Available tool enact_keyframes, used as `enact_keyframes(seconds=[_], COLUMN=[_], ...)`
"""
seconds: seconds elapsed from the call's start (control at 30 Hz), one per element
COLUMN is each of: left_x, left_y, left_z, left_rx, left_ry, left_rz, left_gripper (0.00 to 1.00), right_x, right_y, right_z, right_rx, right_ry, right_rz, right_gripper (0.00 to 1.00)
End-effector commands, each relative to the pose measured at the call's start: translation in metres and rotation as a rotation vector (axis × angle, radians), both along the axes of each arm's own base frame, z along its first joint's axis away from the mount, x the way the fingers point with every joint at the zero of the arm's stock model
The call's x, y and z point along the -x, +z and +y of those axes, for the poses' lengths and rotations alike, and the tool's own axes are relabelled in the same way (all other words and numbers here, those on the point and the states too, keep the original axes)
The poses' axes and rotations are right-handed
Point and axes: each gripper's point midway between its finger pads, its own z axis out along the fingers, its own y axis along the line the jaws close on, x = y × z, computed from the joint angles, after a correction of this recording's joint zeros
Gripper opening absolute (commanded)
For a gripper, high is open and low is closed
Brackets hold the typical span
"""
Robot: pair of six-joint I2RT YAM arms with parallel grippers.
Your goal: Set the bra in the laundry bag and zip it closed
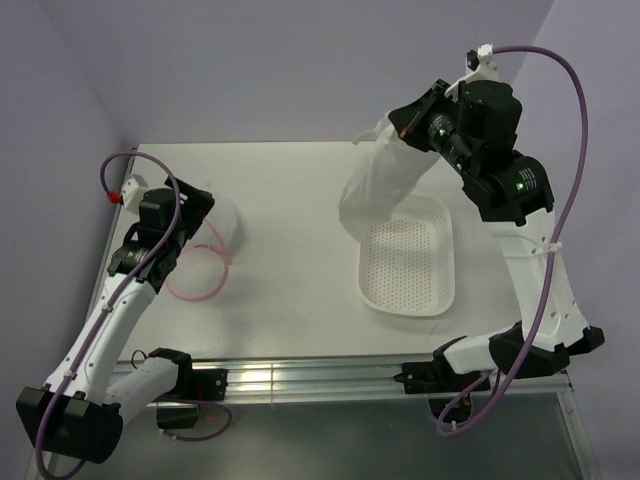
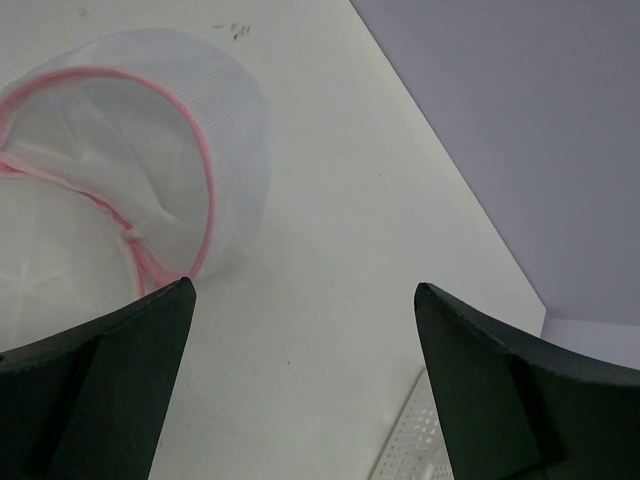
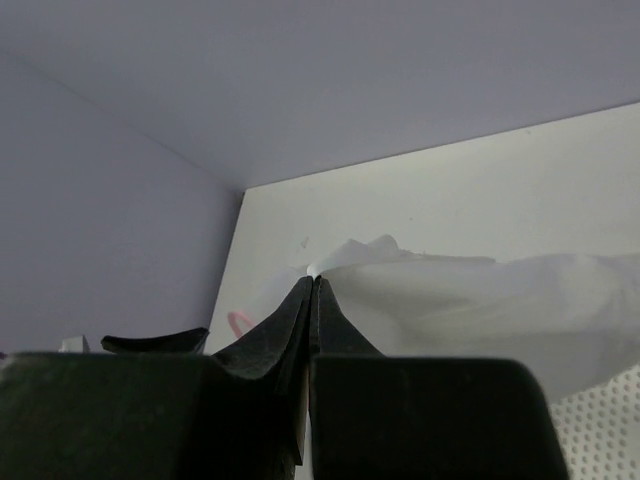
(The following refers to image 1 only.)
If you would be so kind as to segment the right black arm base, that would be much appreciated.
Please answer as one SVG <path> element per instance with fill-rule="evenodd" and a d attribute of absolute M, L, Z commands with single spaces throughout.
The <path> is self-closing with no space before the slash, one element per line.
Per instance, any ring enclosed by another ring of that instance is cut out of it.
<path fill-rule="evenodd" d="M 478 374 L 458 375 L 444 368 L 440 370 L 432 361 L 405 362 L 393 380 L 403 386 L 404 393 L 411 394 L 458 394 L 479 377 Z M 445 422 L 466 421 L 473 411 L 471 396 L 465 396 L 444 417 Z"/>

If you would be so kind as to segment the white bra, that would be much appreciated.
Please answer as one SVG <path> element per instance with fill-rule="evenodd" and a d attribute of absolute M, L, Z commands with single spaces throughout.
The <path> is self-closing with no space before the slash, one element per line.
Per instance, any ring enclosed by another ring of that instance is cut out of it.
<path fill-rule="evenodd" d="M 369 229 L 388 221 L 394 209 L 415 189 L 439 160 L 435 153 L 417 150 L 402 141 L 387 116 L 352 143 L 373 142 L 346 182 L 338 204 L 342 227 L 357 242 Z"/>

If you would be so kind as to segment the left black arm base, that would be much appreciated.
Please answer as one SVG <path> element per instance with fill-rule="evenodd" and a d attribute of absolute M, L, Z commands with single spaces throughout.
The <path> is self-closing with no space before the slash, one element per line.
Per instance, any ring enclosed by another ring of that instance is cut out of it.
<path fill-rule="evenodd" d="M 232 422 L 231 412 L 222 404 L 227 388 L 226 369 L 196 369 L 184 391 L 163 394 L 156 405 L 159 429 L 177 433 L 192 430 L 198 423 L 213 422 L 224 432 Z"/>

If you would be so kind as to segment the white mesh laundry bag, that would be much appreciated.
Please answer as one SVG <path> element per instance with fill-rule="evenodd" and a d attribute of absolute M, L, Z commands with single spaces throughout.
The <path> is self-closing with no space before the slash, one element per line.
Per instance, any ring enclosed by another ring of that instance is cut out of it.
<path fill-rule="evenodd" d="M 212 299 L 225 286 L 240 240 L 240 216 L 234 203 L 213 193 L 214 206 L 180 254 L 165 290 L 186 302 Z"/>

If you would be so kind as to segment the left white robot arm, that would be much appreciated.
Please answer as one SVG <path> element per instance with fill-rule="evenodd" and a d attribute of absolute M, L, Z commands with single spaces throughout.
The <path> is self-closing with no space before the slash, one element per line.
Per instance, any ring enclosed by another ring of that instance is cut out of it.
<path fill-rule="evenodd" d="M 107 277 L 80 336 L 40 388 L 26 387 L 16 410 L 33 446 L 100 464 L 124 426 L 162 396 L 183 399 L 195 386 L 189 354 L 158 348 L 134 372 L 110 380 L 136 323 L 175 269 L 185 244 L 215 204 L 181 180 L 144 192 L 138 220 L 111 257 Z"/>

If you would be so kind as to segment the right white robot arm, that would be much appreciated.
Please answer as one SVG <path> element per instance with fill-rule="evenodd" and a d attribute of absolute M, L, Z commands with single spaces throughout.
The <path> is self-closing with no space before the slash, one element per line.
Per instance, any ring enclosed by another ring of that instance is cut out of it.
<path fill-rule="evenodd" d="M 521 319 L 486 335 L 459 337 L 433 353 L 435 383 L 457 388 L 482 371 L 546 377 L 589 353 L 604 333 L 580 313 L 554 236 L 554 196 L 543 165 L 514 147 L 521 103 L 506 83 L 436 81 L 389 115 L 401 141 L 439 154 L 497 241 Z"/>

